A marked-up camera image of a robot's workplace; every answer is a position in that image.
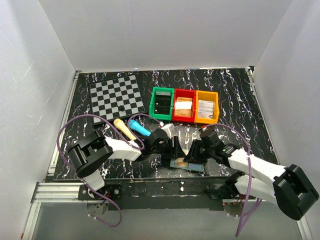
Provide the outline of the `grey-green card holder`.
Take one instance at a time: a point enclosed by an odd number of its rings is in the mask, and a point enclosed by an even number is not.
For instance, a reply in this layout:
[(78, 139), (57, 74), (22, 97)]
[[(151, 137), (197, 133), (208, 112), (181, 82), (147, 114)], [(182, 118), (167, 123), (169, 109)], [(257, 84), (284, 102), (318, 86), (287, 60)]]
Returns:
[(195, 171), (195, 172), (203, 172), (204, 171), (203, 164), (184, 162), (183, 158), (172, 159), (170, 161), (170, 167), (184, 169), (184, 170), (188, 170), (188, 171)]

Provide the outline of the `light blue credit cards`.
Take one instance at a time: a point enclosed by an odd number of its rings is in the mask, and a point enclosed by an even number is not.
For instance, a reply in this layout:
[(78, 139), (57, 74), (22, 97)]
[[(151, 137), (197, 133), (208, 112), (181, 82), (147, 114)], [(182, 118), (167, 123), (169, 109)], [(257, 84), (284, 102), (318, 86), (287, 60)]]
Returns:
[(188, 169), (191, 171), (202, 172), (204, 170), (204, 165), (197, 163), (188, 163)]

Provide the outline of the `silver grey credit card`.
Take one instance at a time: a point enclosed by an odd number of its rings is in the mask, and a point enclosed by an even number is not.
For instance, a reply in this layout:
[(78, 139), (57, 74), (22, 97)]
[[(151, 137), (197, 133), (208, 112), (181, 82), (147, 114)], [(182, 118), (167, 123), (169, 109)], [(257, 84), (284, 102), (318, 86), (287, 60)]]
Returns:
[(207, 108), (207, 109), (214, 109), (215, 103), (213, 101), (208, 100), (199, 100), (198, 101), (198, 108)]

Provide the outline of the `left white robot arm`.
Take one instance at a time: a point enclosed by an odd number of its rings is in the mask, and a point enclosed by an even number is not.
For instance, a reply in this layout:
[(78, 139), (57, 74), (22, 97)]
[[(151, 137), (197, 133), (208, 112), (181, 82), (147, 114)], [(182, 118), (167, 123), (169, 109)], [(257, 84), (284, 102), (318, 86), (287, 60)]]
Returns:
[(100, 130), (95, 130), (72, 145), (67, 150), (67, 155), (77, 177), (90, 186), (89, 194), (95, 200), (101, 200), (107, 191), (99, 168), (108, 159), (139, 162), (158, 154), (162, 161), (171, 162), (186, 157), (179, 139), (176, 136), (170, 138), (164, 129), (157, 128), (149, 136), (145, 136), (142, 142), (144, 149), (139, 150), (136, 139), (126, 143), (123, 140), (106, 137)]

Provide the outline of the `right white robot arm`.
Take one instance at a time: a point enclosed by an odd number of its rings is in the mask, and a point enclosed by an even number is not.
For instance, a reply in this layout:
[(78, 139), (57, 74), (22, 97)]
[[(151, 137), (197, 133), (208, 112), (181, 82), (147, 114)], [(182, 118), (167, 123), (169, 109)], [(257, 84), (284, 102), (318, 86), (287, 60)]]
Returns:
[(276, 205), (286, 216), (300, 220), (319, 200), (320, 195), (304, 171), (297, 165), (273, 164), (232, 143), (225, 144), (213, 129), (206, 129), (192, 142), (183, 159), (205, 164), (208, 159), (236, 170), (223, 185), (211, 190), (214, 195), (237, 199), (246, 195)]

